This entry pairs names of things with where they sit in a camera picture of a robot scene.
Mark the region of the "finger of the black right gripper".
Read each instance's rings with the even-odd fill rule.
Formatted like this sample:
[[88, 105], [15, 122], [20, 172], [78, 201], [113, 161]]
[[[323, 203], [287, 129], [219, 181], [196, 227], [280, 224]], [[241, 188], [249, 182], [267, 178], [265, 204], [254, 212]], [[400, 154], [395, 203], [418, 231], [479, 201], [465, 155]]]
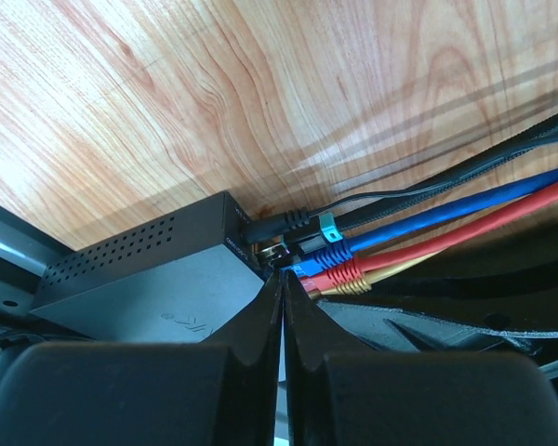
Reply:
[[558, 333], [558, 222], [373, 285], [366, 300], [490, 332]]
[[558, 361], [558, 338], [485, 334], [449, 321], [325, 299], [317, 306], [346, 331], [380, 351], [511, 351], [539, 365]]

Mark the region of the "black network switch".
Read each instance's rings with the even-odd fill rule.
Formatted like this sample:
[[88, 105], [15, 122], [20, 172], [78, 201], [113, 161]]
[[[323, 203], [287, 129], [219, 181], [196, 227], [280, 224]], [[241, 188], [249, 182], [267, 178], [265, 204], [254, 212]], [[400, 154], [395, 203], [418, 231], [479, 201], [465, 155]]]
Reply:
[[30, 312], [98, 341], [200, 343], [272, 279], [249, 221], [227, 191], [157, 217], [51, 263]]

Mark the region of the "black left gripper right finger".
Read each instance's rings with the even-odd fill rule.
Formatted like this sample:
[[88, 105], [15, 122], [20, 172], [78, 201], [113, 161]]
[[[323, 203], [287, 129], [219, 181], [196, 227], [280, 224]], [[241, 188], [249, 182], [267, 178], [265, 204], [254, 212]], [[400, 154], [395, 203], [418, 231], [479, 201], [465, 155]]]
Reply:
[[283, 276], [293, 445], [558, 445], [558, 398], [514, 353], [379, 352]]

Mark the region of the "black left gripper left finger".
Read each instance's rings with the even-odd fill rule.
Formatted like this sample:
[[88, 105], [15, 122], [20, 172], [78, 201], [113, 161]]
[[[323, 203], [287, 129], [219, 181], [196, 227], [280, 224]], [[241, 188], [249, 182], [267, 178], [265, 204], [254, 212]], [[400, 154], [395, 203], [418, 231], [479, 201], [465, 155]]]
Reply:
[[196, 344], [44, 343], [0, 378], [0, 445], [270, 445], [283, 277]]

